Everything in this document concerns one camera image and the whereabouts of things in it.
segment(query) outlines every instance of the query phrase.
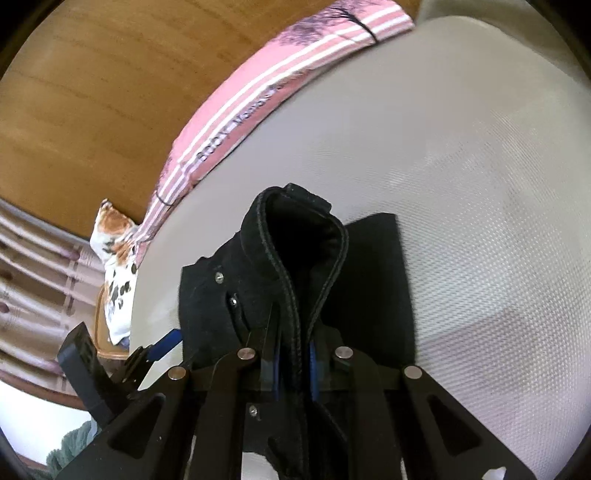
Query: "curtain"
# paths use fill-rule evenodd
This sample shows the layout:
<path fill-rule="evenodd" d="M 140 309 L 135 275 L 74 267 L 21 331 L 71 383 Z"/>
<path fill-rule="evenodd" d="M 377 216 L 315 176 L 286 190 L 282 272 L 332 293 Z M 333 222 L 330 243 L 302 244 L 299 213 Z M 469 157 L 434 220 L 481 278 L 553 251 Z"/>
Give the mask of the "curtain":
<path fill-rule="evenodd" d="M 76 393 L 56 356 L 80 322 L 93 331 L 103 281 L 87 241 L 0 201 L 0 378 L 72 404 Z"/>

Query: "black cloth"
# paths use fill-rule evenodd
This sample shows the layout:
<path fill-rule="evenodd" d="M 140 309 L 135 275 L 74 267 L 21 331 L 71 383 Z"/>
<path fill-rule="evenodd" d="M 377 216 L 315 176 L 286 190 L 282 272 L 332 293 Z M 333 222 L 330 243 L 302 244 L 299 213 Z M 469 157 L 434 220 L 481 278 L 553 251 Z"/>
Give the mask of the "black cloth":
<path fill-rule="evenodd" d="M 324 324 L 378 365 L 414 363 L 414 318 L 396 216 L 347 225 L 349 252 L 324 309 Z"/>
<path fill-rule="evenodd" d="M 181 275 L 178 313 L 191 368 L 208 367 L 241 348 L 251 330 L 266 327 L 272 307 L 279 311 L 285 418 L 257 451 L 281 480 L 311 477 L 310 449 L 316 457 L 343 454 L 320 419 L 330 414 L 318 411 L 309 393 L 308 345 L 321 314 L 345 344 L 378 363 L 400 367 L 414 360 L 395 216 L 373 215 L 345 228 L 330 208 L 293 184 L 266 189 L 240 231 Z M 317 478 L 343 477 L 329 466 L 346 461 L 320 464 L 327 470 Z"/>
<path fill-rule="evenodd" d="M 307 345 L 347 252 L 330 204 L 289 184 L 259 194 L 241 229 L 211 258 L 184 267 L 179 291 L 183 354 L 192 368 L 214 364 L 266 327 L 279 309 L 285 422 L 263 453 L 283 479 L 309 478 Z"/>

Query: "metal screw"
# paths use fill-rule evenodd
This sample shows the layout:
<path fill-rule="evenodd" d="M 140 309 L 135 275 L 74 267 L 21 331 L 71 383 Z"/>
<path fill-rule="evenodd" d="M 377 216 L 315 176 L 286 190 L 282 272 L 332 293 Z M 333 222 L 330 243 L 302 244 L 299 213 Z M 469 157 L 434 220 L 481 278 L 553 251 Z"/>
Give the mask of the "metal screw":
<path fill-rule="evenodd" d="M 187 374 L 183 367 L 172 367 L 168 370 L 168 377 L 170 380 L 181 380 Z"/>
<path fill-rule="evenodd" d="M 412 380 L 418 380 L 423 376 L 423 370 L 419 367 L 415 367 L 414 365 L 409 365 L 404 369 L 404 375 Z"/>
<path fill-rule="evenodd" d="M 348 346 L 340 346 L 335 350 L 335 355 L 343 360 L 347 360 L 353 356 L 353 349 Z"/>
<path fill-rule="evenodd" d="M 240 348 L 240 350 L 238 350 L 238 358 L 240 360 L 252 360 L 253 358 L 255 358 L 256 352 L 254 351 L 253 348 Z"/>

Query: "white stripe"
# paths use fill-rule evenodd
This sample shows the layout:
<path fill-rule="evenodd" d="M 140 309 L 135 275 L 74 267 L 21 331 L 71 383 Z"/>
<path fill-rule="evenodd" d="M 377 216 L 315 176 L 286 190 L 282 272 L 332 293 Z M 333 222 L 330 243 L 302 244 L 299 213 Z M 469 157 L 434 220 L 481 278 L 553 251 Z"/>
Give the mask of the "white stripe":
<path fill-rule="evenodd" d="M 393 20 L 390 20 L 386 23 L 383 23 L 382 25 L 379 25 L 378 27 L 373 29 L 373 32 L 375 33 L 379 33 L 382 30 L 388 28 L 388 27 L 392 27 L 394 25 L 403 23 L 405 21 L 408 20 L 408 17 L 405 15 L 404 17 L 398 17 L 395 18 Z M 215 135 L 217 135 L 219 133 L 219 131 L 224 127 L 224 125 L 226 125 L 232 118 L 234 118 L 244 107 L 246 107 L 247 104 L 251 103 L 255 98 L 257 98 L 269 85 L 274 85 L 276 83 L 278 83 L 279 81 L 285 79 L 286 77 L 288 77 L 289 75 L 291 75 L 292 73 L 298 71 L 298 70 L 302 70 L 303 68 L 305 68 L 306 66 L 308 66 L 311 63 L 315 63 L 318 60 L 321 60 L 324 57 L 327 57 L 331 54 L 333 54 L 334 52 L 341 50 L 342 48 L 348 46 L 348 45 L 352 45 L 357 43 L 360 40 L 365 40 L 367 38 L 369 38 L 371 35 L 369 35 L 369 33 L 367 33 L 366 31 L 364 31 L 362 34 L 357 35 L 356 37 L 353 37 L 351 40 L 345 40 L 342 41 L 341 43 L 329 48 L 328 50 L 323 51 L 322 53 L 318 53 L 316 55 L 314 55 L 313 57 L 310 57 L 309 59 L 297 64 L 296 66 L 292 67 L 290 70 L 287 70 L 287 72 L 284 72 L 280 75 L 277 75 L 276 77 L 274 77 L 273 79 L 270 80 L 269 83 L 259 87 L 257 90 L 254 91 L 253 94 L 251 94 L 245 101 L 243 101 L 240 105 L 238 105 L 222 122 L 220 127 L 217 130 L 214 130 L 209 137 L 207 138 L 206 141 L 204 141 L 201 146 L 196 150 L 196 152 L 192 155 L 191 159 L 185 163 L 184 168 L 182 170 L 184 170 L 183 175 L 186 177 L 187 176 L 187 168 L 191 167 L 193 161 L 195 160 L 195 158 L 197 157 L 197 155 L 199 154 L 199 152 L 205 147 L 207 146 L 207 143 L 209 142 L 209 140 L 213 137 L 215 137 Z M 196 166 L 193 166 L 193 168 L 191 168 L 189 170 L 189 175 L 191 175 L 192 172 L 195 171 L 196 168 L 198 168 L 198 166 L 201 165 L 200 163 L 197 164 Z M 171 190 L 171 192 L 169 192 L 169 194 L 164 198 L 165 202 L 168 202 L 169 198 L 170 198 L 170 193 L 172 193 L 173 191 L 175 191 L 175 189 L 178 187 L 178 182 L 180 180 L 182 180 L 183 177 L 180 177 L 179 180 L 177 180 L 177 183 L 174 185 L 173 189 Z"/>
<path fill-rule="evenodd" d="M 394 12 L 397 12 L 399 10 L 401 10 L 401 7 L 399 5 L 394 5 L 393 7 L 388 7 L 388 8 L 385 8 L 383 10 L 380 10 L 379 12 L 375 12 L 372 15 L 369 15 L 366 18 L 362 19 L 361 21 L 364 22 L 364 23 L 365 22 L 370 22 L 370 21 L 375 20 L 377 18 L 383 17 L 384 15 L 388 15 L 390 13 L 394 13 Z M 209 129 L 209 127 L 212 125 L 212 123 L 214 123 L 214 121 L 217 120 L 221 116 L 221 114 L 223 114 L 224 111 L 227 110 L 227 108 L 237 100 L 237 98 L 239 98 L 240 96 L 242 96 L 254 84 L 258 83 L 264 77 L 270 75 L 271 73 L 273 73 L 274 71 L 278 70 L 279 68 L 287 65 L 291 61 L 293 61 L 293 60 L 295 60 L 295 59 L 297 59 L 297 58 L 299 58 L 299 57 L 301 57 L 303 55 L 308 54 L 309 52 L 317 49 L 318 47 L 321 47 L 323 44 L 327 43 L 328 41 L 330 41 L 330 40 L 332 40 L 334 38 L 337 38 L 340 35 L 345 35 L 347 33 L 351 33 L 351 32 L 354 32 L 355 30 L 360 30 L 360 29 L 361 29 L 361 27 L 359 25 L 354 25 L 352 27 L 349 27 L 349 28 L 345 28 L 343 30 L 336 31 L 334 34 L 327 35 L 326 37 L 322 38 L 321 40 L 318 40 L 318 41 L 314 42 L 313 44 L 307 46 L 306 48 L 303 48 L 299 52 L 290 55 L 285 60 L 282 60 L 281 62 L 273 65 L 272 67 L 270 67 L 269 69 L 267 69 L 266 71 L 264 71 L 263 73 L 261 73 L 258 77 L 254 78 L 253 80 L 251 80 L 250 82 L 248 82 L 232 98 L 230 98 L 213 117 L 211 117 L 209 119 L 209 121 L 205 124 L 205 126 L 203 127 L 203 129 L 193 138 L 193 140 L 191 141 L 191 143 L 189 144 L 189 146 L 185 149 L 185 151 L 183 152 L 183 154 L 177 160 L 177 167 L 175 167 L 174 172 L 172 173 L 172 175 L 170 175 L 167 178 L 167 181 L 162 186 L 161 191 L 164 191 L 166 189 L 166 187 L 168 186 L 168 181 L 176 174 L 177 168 L 178 168 L 178 163 L 180 163 L 185 158 L 185 156 L 193 149 L 193 147 L 195 146 L 195 144 L 199 141 L 199 139 L 201 139 L 202 135 L 207 131 L 207 129 Z"/>
<path fill-rule="evenodd" d="M 400 7 L 398 7 L 398 8 L 390 8 L 390 9 L 388 9 L 388 10 L 389 10 L 389 11 L 398 11 L 399 9 L 400 9 Z M 373 29 L 372 29 L 372 31 L 373 31 L 374 33 L 379 33 L 380 31 L 382 31 L 382 30 L 385 30 L 386 28 L 392 27 L 392 26 L 394 26 L 394 25 L 397 25 L 397 24 L 402 24 L 402 23 L 404 23 L 404 22 L 408 22 L 408 21 L 410 21 L 410 20 L 411 20 L 411 18 L 410 18 L 408 15 L 406 15 L 406 14 L 405 14 L 405 15 L 403 15 L 403 16 L 401 16 L 401 17 L 395 18 L 395 19 L 393 19 L 393 20 L 390 20 L 390 21 L 388 21 L 388 22 L 385 22 L 385 23 L 383 23 L 383 24 L 381 24 L 381 25 L 379 25 L 379 26 L 377 26 L 377 27 L 373 28 Z M 340 48 L 344 48 L 344 47 L 346 47 L 346 46 L 348 46 L 348 45 L 351 45 L 351 44 L 353 44 L 353 43 L 355 43 L 355 42 L 357 42 L 357 41 L 359 41 L 359 40 L 363 40 L 363 39 L 366 39 L 366 38 L 369 38 L 369 37 L 370 37 L 369 33 L 367 33 L 367 32 L 363 32 L 362 34 L 360 34 L 360 35 L 358 35 L 358 36 L 354 37 L 352 40 L 346 40 L 346 41 L 344 41 L 344 42 L 341 42 L 340 44 L 338 44 L 338 45 L 336 45 L 336 46 L 332 47 L 331 49 L 329 49 L 329 50 L 326 50 L 325 52 L 322 52 L 321 54 L 317 54 L 317 55 L 315 55 L 314 57 L 312 57 L 312 58 L 308 59 L 307 61 L 304 61 L 304 62 L 302 62 L 302 63 L 300 63 L 300 64 L 296 65 L 296 67 L 293 67 L 293 68 L 292 68 L 292 69 L 290 69 L 288 72 L 286 72 L 286 73 L 284 73 L 284 74 L 282 74 L 282 75 L 276 76 L 276 77 L 275 77 L 275 78 L 273 78 L 273 79 L 272 79 L 270 82 L 267 82 L 266 84 L 264 84 L 264 85 L 263 85 L 263 87 L 260 87 L 259 89 L 257 89 L 257 90 L 255 91 L 255 93 L 254 93 L 254 94 L 252 94 L 252 95 L 251 95 L 251 96 L 250 96 L 250 97 L 249 97 L 249 98 L 248 98 L 246 101 L 242 102 L 242 103 L 240 104 L 240 106 L 239 106 L 239 107 L 237 107 L 237 108 L 236 108 L 236 109 L 235 109 L 235 110 L 232 112 L 232 114 L 230 114 L 229 116 L 227 116 L 227 117 L 226 117 L 226 119 L 225 119 L 225 120 L 222 122 L 222 125 L 221 125 L 221 127 L 219 127 L 219 129 L 218 129 L 216 132 L 214 132 L 213 134 L 211 134 L 209 138 L 211 138 L 211 137 L 214 137 L 214 136 L 215 136 L 215 135 L 216 135 L 216 134 L 219 132 L 219 130 L 221 130 L 221 129 L 223 128 L 223 126 L 224 126 L 224 125 L 227 123 L 227 121 L 229 121 L 230 119 L 232 119 L 232 118 L 233 118 L 233 117 L 234 117 L 234 116 L 235 116 L 235 115 L 238 113 L 238 111 L 240 111 L 240 110 L 241 110 L 241 109 L 242 109 L 242 108 L 243 108 L 243 107 L 244 107 L 246 104 L 248 104 L 250 101 L 252 101 L 252 100 L 253 100 L 253 99 L 254 99 L 254 98 L 257 96 L 257 95 L 259 95 L 259 94 L 260 94 L 262 91 L 264 91 L 264 90 L 265 90 L 265 88 L 267 88 L 269 85 L 273 85 L 274 83 L 277 83 L 279 80 L 281 80 L 281 79 L 283 79 L 283 78 L 285 78 L 285 77 L 287 77 L 287 76 L 291 75 L 292 73 L 294 73 L 294 71 L 300 70 L 300 69 L 302 69 L 302 67 L 303 67 L 303 66 L 306 66 L 306 65 L 308 65 L 308 64 L 310 64 L 310 63 L 313 63 L 313 62 L 314 62 L 314 61 L 316 61 L 316 60 L 320 60 L 320 59 L 322 59 L 323 57 L 325 57 L 325 56 L 328 56 L 328 55 L 330 55 L 330 54 L 334 53 L 334 51 L 336 51 L 336 50 L 338 50 L 338 49 L 340 49 Z M 194 141 L 193 141 L 193 145 L 194 145 L 194 143 L 195 143 L 195 142 L 196 142 L 198 139 L 199 139 L 199 137 L 196 137 L 196 138 L 194 139 Z M 201 148 L 203 148 L 203 147 L 204 147 L 206 144 L 207 144 L 207 141 L 206 141 L 206 142 L 204 142 L 204 143 L 202 144 L 202 146 L 200 147 L 200 149 L 201 149 Z M 199 149 L 199 150 L 197 150 L 197 151 L 195 152 L 194 156 L 198 155 L 198 153 L 199 153 L 200 149 Z M 191 159 L 189 162 L 187 162 L 187 163 L 185 164 L 185 169 L 186 169 L 187 167 L 191 166 L 191 162 L 192 162 L 192 161 L 193 161 L 193 159 Z M 193 168 L 191 168 L 191 170 L 189 171 L 189 175 L 191 175 L 191 173 L 193 173 L 193 172 L 196 170 L 196 168 L 198 168 L 198 167 L 199 167 L 199 165 L 201 165 L 201 163 L 198 163 L 196 166 L 194 166 Z M 174 177 L 174 175 L 176 175 L 176 173 L 178 172 L 178 170 L 179 170 L 180 168 L 181 168 L 181 167 L 180 167 L 179 165 L 176 165 L 174 172 L 173 172 L 173 173 L 172 173 L 172 174 L 171 174 L 171 175 L 168 177 L 168 179 L 167 179 L 167 183 L 168 183 L 168 181 L 170 181 L 170 180 L 171 180 L 171 179 Z M 169 200 L 169 198 L 170 198 L 170 196 L 171 196 L 173 193 L 175 193 L 175 192 L 176 192 L 176 190 L 177 190 L 177 188 L 178 188 L 178 185 L 179 185 L 179 182 L 183 181 L 183 180 L 184 180 L 184 179 L 186 179 L 186 178 L 187 178 L 187 174 L 186 174 L 186 171 L 185 171 L 185 172 L 183 173 L 183 175 L 182 175 L 182 176 L 181 176 L 181 177 L 180 177 L 180 178 L 179 178 L 179 179 L 176 181 L 176 183 L 174 184 L 173 188 L 171 189 L 171 191 L 169 192 L 169 194 L 167 195 L 167 197 L 164 199 L 164 201 L 165 201 L 165 202 L 167 202 L 167 203 L 168 203 L 168 202 L 170 201 L 170 200 Z M 157 218 L 158 218 L 158 215 L 160 215 L 160 213 L 161 213 L 161 211 L 162 211 L 162 209 L 163 209 L 163 206 L 164 206 L 164 205 L 163 205 L 161 202 L 156 202 L 156 203 L 152 204 L 152 207 L 150 208 L 150 211 L 149 211 L 149 212 L 146 214 L 146 216 L 145 216 L 145 217 L 146 217 L 146 218 L 147 218 L 147 217 L 149 217 L 149 215 L 151 215 L 151 214 L 152 214 L 152 210 L 154 209 L 154 207 L 156 207 L 156 208 L 158 209 L 158 211 L 157 211 L 157 212 L 156 212 L 156 214 L 155 214 L 155 219 L 157 219 Z M 145 237 L 145 232 L 142 232 L 142 235 L 141 235 L 141 236 L 139 236 L 139 238 L 138 238 L 137 240 L 139 241 L 139 240 L 143 239 L 144 237 Z"/>

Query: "wooden wall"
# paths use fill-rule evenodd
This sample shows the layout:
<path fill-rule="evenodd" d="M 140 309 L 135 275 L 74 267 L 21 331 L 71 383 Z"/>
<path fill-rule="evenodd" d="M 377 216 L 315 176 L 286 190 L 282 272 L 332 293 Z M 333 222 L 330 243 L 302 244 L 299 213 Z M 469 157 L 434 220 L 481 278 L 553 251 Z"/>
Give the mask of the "wooden wall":
<path fill-rule="evenodd" d="M 199 105 L 332 1 L 65 0 L 0 80 L 0 197 L 84 237 L 106 197 L 140 222 Z"/>

